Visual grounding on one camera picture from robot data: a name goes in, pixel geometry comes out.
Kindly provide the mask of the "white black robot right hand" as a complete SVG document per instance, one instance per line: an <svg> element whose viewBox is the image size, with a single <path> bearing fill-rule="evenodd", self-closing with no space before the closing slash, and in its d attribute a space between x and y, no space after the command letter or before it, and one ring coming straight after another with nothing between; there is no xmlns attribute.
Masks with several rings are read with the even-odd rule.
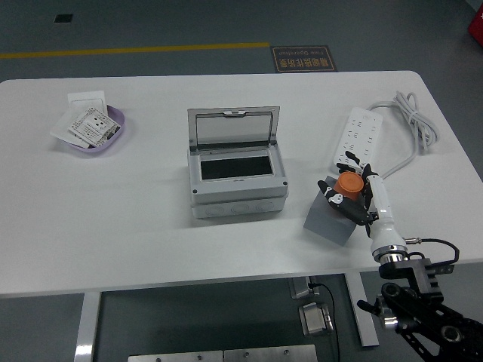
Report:
<svg viewBox="0 0 483 362"><path fill-rule="evenodd" d="M366 228L372 240L371 254L376 262L383 265L408 259L406 241L395 228L383 178L372 171L369 163L362 162L352 152L347 151L346 157L354 161L355 166L338 163L337 167L341 173L349 171L361 176L363 186L358 193L364 200L352 200L323 180L318 181L321 193L331 208Z"/></svg>

